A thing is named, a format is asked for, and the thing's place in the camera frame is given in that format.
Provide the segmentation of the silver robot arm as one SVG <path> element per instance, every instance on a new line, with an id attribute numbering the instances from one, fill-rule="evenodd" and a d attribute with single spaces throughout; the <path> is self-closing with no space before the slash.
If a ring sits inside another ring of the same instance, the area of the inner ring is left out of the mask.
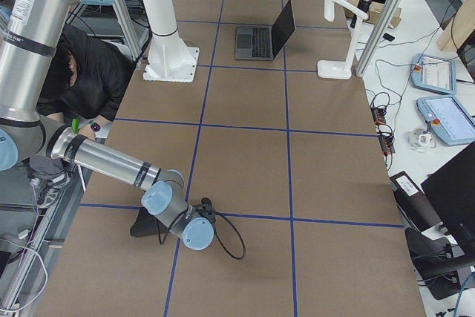
<path id="1" fill-rule="evenodd" d="M 193 250 L 214 227 L 184 200 L 184 179 L 94 140 L 100 119 L 75 129 L 38 114 L 39 99 L 70 7 L 81 0 L 15 0 L 1 44 L 1 168 L 43 155 L 97 171 L 142 189 L 142 205 Z"/>

